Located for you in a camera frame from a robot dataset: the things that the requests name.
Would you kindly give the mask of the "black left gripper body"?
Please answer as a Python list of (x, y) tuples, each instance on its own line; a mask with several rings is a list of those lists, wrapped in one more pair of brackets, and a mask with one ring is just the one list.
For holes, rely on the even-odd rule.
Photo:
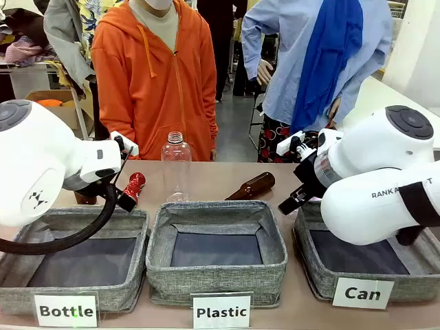
[(108, 186), (112, 186), (114, 195), (118, 196), (118, 189), (111, 183), (111, 180), (116, 174), (108, 175), (103, 178), (99, 178), (94, 182), (86, 182), (80, 178), (78, 173), (64, 179), (63, 188), (77, 192), (83, 197), (106, 197), (109, 192)]

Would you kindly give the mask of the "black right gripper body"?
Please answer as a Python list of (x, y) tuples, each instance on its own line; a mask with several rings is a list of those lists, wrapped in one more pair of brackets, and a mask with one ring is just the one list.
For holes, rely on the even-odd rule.
[(316, 150), (297, 165), (294, 174), (302, 183), (293, 192), (293, 198), (298, 204), (305, 204), (314, 197), (321, 199), (331, 185), (329, 158), (326, 153), (318, 155)]

